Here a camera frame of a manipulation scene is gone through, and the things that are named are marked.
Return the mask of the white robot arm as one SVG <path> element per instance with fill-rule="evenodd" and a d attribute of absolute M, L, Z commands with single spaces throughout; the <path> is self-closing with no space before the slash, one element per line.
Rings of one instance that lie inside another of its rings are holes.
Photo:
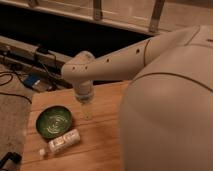
<path fill-rule="evenodd" d="M 213 171 L 213 26 L 179 29 L 95 58 L 62 77 L 80 102 L 97 80 L 127 80 L 119 128 L 125 171 Z"/>

